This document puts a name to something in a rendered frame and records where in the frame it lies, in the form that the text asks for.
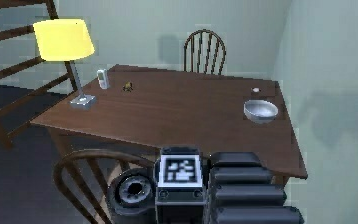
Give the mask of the brown wooden table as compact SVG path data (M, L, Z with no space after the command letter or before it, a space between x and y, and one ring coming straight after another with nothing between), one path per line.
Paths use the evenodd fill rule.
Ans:
M271 182L283 190L290 178L307 175L275 81L117 65L109 71L109 82L108 89L96 83L86 86L86 92L97 98L89 109L75 109L69 100L63 100L36 118L38 125L51 132L61 152L54 180L66 197L73 192L63 174L69 173L76 186L84 189L77 163L85 161L97 170L99 160L106 155L99 148L72 151L65 142L69 135L125 145L125 152L111 153L119 162L116 177L132 168L152 168L166 147L195 148L203 159L217 152L253 153L271 172ZM133 83L131 92L122 90L127 82ZM256 87L260 89L257 93L252 91ZM269 101L277 106L278 115L272 122L254 123L244 114L243 105L248 100ZM106 203L112 180L98 178L103 201L91 192L74 200L90 224L113 224Z

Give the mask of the brown wooden ladder shelf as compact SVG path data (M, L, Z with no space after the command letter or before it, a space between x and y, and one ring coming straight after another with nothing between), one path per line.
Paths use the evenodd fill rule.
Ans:
M0 0L0 9L5 8L16 8L20 6L27 6L27 5L36 5L36 4L45 4L47 7L48 17L50 19L57 19L58 14L55 7L54 0ZM18 28L13 29L7 29L0 31L0 41L19 37L22 35L27 35L30 33L33 33L33 27L31 25L26 25ZM26 61L23 61L19 64L12 65L10 67L4 68L0 70L0 80L3 78L7 78L9 76L12 76L20 71L23 71L25 69L28 69L30 67L33 67L35 65L38 65L40 63L43 63L44 60L40 57L34 57L31 59L28 59ZM52 81L49 81L48 83L44 84L43 86L29 92L27 95L15 100L14 102L8 104L7 106L4 106L3 108L0 108L0 118L5 116L6 114L12 112L15 108L22 106L23 104L27 103L31 99L38 97L42 94L45 94L48 90L51 88L61 84L62 82L66 80L70 80L70 83L73 88L73 92L77 91L77 84L75 81L75 78L73 77L71 63L68 61L64 62L66 73ZM11 148L13 146L12 139L21 133L23 130L28 128L31 123L31 119L24 122L19 127L13 129L10 132L7 132L5 128L3 127L2 123L0 122L0 143L6 147Z

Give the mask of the yellow shade table lamp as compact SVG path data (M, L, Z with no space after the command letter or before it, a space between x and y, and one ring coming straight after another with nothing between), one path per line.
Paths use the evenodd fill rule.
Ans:
M91 56L94 45L82 19L51 19L33 24L40 56L48 62L69 62L78 96L70 101L74 108L88 109L95 96L83 92L75 60Z

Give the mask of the grey metal bowl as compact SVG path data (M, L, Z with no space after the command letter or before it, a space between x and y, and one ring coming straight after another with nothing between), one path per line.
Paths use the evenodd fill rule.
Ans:
M272 122L278 115L277 106L266 100L248 100L243 110L247 119L257 124Z

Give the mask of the white cordless phone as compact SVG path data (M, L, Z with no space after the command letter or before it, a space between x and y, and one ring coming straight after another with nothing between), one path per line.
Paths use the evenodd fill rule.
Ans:
M110 87L106 69L99 69L97 71L97 79L101 89L108 89Z

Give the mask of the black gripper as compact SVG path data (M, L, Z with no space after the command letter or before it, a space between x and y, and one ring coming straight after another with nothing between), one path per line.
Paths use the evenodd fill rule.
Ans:
M112 180L106 203L113 224L156 224L155 184L150 168L132 168Z

